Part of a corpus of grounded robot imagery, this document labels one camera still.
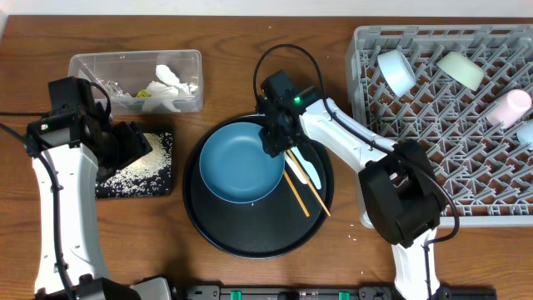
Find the silver yellow snack wrapper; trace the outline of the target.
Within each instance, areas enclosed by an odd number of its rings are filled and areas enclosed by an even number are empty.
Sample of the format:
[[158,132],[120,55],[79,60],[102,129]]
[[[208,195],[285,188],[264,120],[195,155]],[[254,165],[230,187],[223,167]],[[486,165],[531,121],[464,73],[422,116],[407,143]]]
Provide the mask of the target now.
[[[131,95],[129,92],[124,92],[119,84],[114,81],[108,81],[104,88],[107,90],[108,95],[110,98],[133,98],[133,95]],[[148,98],[151,94],[146,89],[141,89],[137,95],[136,98]]]

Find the white plastic knife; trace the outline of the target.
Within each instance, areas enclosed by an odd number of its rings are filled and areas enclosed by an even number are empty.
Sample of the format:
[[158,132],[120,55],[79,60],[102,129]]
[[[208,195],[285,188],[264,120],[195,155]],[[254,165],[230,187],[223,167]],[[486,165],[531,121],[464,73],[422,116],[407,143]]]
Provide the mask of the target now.
[[287,153],[285,153],[285,161],[288,164],[289,168],[293,171],[293,173],[296,175],[296,177],[299,179],[299,181],[303,184],[307,184],[307,180],[304,178],[302,172],[299,170],[298,166],[295,164],[295,162],[289,157]]

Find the light blue plastic knife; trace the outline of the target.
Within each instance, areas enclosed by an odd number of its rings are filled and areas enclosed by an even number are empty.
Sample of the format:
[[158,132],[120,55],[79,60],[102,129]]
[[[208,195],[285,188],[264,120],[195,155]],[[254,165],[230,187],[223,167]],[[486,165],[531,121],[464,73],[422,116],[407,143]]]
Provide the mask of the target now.
[[300,165],[303,167],[303,170],[306,172],[308,177],[311,179],[314,187],[316,189],[321,189],[321,179],[318,175],[317,170],[315,169],[314,165],[307,161],[302,155],[300,150],[297,147],[293,147],[291,149],[292,153],[295,155],[296,159],[300,163]]

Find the dark blue bowl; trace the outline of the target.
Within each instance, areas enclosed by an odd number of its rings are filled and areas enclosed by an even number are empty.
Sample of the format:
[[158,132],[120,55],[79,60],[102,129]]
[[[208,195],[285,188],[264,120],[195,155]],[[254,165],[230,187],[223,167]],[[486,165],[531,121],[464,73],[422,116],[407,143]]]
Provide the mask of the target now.
[[285,159],[263,150],[254,122],[234,122],[217,129],[204,143],[199,168],[207,188],[220,199],[254,203],[271,193],[283,177]]

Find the wooden chopstick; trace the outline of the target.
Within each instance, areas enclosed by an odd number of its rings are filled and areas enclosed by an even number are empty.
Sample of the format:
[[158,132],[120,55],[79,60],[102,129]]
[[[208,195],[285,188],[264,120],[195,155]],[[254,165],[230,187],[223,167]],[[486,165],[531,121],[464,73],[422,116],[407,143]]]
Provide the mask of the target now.
[[303,167],[301,166],[301,164],[296,159],[295,155],[292,153],[291,150],[286,150],[286,153],[289,156],[289,158],[296,164],[296,167],[298,168],[298,170],[300,171],[302,176],[305,178],[305,180],[307,182],[307,185],[311,189],[311,191],[314,194],[314,196],[316,197],[317,201],[321,204],[321,206],[322,206],[323,210],[326,212],[327,216],[330,217],[331,213],[330,213],[329,209],[327,208],[326,204],[321,199],[320,195],[318,194],[316,188],[314,187],[314,185],[312,183],[312,180],[307,176],[306,172],[304,171]]
[[299,205],[301,207],[301,210],[305,214],[306,218],[310,217],[310,213],[308,212],[308,210],[306,208],[306,205],[302,201],[301,196],[300,196],[299,192],[297,191],[294,183],[292,182],[290,176],[288,175],[287,171],[284,170],[283,176],[286,179],[286,181],[287,181],[287,183],[288,183],[293,195],[295,196],[296,200],[298,201],[298,203],[299,203]]

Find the white napkin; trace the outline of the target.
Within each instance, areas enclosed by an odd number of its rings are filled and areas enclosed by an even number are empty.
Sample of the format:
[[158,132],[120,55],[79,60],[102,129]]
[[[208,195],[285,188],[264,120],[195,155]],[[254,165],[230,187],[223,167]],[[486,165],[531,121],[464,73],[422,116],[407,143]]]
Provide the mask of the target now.
[[149,98],[162,98],[162,100],[146,100],[142,105],[144,113],[153,113],[160,104],[172,113],[179,113],[181,110],[175,107],[174,98],[192,96],[198,91],[197,84],[181,82],[167,65],[157,65],[156,76],[159,81],[150,82],[142,91]]

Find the light blue small bowl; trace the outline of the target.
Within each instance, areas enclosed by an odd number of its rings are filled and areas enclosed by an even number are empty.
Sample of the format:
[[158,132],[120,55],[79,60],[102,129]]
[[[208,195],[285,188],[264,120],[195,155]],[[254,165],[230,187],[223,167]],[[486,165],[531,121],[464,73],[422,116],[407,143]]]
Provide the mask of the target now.
[[377,62],[386,83],[399,98],[416,85],[412,67],[401,51],[392,50],[379,54]]

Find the pink cup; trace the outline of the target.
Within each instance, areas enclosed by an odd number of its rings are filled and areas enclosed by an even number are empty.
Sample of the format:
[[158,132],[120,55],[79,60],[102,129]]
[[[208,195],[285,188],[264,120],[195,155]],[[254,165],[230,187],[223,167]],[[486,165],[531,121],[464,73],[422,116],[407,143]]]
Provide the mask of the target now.
[[493,126],[500,124],[502,129],[513,126],[531,108],[532,99],[528,92],[513,89],[499,97],[496,105],[486,116]]

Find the light blue cup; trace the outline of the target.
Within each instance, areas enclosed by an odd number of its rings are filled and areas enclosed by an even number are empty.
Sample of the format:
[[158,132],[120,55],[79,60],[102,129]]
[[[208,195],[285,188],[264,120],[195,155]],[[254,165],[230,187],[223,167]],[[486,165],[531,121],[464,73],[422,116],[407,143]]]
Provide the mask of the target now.
[[528,146],[529,150],[532,150],[533,146],[533,120],[529,120],[516,132],[516,137],[520,145]]

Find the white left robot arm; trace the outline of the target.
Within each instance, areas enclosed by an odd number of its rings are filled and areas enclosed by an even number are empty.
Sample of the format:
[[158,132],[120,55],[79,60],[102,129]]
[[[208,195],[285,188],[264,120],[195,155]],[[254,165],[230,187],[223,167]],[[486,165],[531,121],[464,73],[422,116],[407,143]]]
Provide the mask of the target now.
[[152,147],[135,122],[114,123],[97,103],[97,85],[78,77],[48,84],[52,109],[39,113],[19,140],[32,159],[41,208],[36,299],[165,299],[177,290],[164,276],[131,285],[114,282],[102,254],[96,185],[147,155]]

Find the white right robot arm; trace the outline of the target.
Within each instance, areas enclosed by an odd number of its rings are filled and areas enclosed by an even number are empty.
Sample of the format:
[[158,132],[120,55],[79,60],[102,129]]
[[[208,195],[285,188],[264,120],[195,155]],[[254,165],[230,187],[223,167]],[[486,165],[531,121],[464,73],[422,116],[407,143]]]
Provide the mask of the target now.
[[257,111],[266,117],[260,133],[265,153],[291,153],[311,141],[334,152],[356,172],[364,213],[392,246],[396,290],[404,299],[436,298],[441,285],[433,247],[448,196],[421,145],[373,133],[323,90],[301,90],[282,70],[267,77],[261,90]]

